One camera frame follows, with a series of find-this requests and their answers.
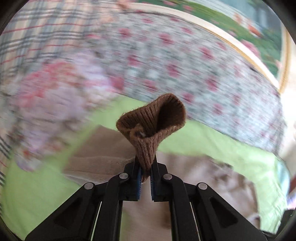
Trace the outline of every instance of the plaid blanket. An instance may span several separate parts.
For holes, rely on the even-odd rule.
[[[40,58],[58,57],[97,26],[97,1],[30,0],[0,36],[0,84]],[[9,110],[0,106],[0,200],[9,164]]]

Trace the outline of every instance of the tan blanket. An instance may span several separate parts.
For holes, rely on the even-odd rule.
[[[208,156],[178,156],[157,152],[157,161],[184,182],[207,183],[255,227],[260,227],[255,188],[252,182],[234,172],[227,164],[217,164]],[[108,181],[134,160],[135,150],[121,133],[100,126],[65,167],[65,175],[83,185]],[[168,203],[151,200],[149,181],[142,184],[138,202],[124,202],[129,215],[127,240],[171,240]]]

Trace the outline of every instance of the blue gripper pad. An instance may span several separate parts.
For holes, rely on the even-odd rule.
[[[138,175],[137,175],[137,200],[140,199],[141,195],[141,188],[142,188],[142,169],[139,168]]]
[[[154,201],[154,179],[153,179],[153,172],[150,173],[150,189],[151,189],[151,198]]]

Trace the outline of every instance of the lime green fabric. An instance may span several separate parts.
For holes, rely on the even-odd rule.
[[[116,120],[125,112],[145,103],[120,96],[105,110],[96,111],[91,124],[62,153],[49,157],[44,166],[28,173],[14,162],[8,170],[3,196],[3,220],[24,239],[38,224],[59,207],[79,186],[67,180],[61,170],[73,151],[97,125],[116,129]],[[209,155],[229,163],[251,180],[257,191],[261,229],[275,232],[286,207],[276,174],[275,155],[250,147],[196,121],[188,120],[178,132],[165,139],[159,150],[181,155]]]

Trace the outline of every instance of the brown sock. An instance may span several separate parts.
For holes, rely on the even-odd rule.
[[[150,104],[122,115],[117,129],[136,149],[136,156],[149,176],[158,145],[169,135],[185,125],[183,103],[173,94],[164,94]]]

